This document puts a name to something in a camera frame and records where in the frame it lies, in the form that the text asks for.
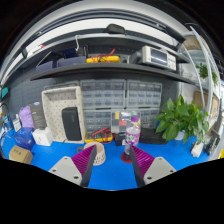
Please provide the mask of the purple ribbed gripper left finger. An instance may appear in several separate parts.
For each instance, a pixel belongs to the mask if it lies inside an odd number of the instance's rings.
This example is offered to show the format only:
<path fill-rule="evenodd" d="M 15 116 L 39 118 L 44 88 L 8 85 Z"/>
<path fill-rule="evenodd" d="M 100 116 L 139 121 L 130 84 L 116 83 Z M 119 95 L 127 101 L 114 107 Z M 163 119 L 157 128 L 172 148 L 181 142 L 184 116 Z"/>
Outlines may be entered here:
<path fill-rule="evenodd" d="M 73 157 L 62 157 L 49 172 L 76 185 L 87 187 L 96 155 L 96 146 L 90 146 Z"/>

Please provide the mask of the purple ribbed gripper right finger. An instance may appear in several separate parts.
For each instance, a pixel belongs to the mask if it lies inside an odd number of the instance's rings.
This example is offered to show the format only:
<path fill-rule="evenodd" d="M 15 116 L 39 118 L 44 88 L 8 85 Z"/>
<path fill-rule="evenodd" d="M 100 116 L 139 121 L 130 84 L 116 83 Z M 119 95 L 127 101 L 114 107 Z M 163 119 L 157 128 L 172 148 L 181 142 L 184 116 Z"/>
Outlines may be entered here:
<path fill-rule="evenodd" d="M 175 172 L 175 169 L 163 157 L 153 157 L 136 146 L 131 147 L 130 158 L 138 187 L 148 185 Z"/>

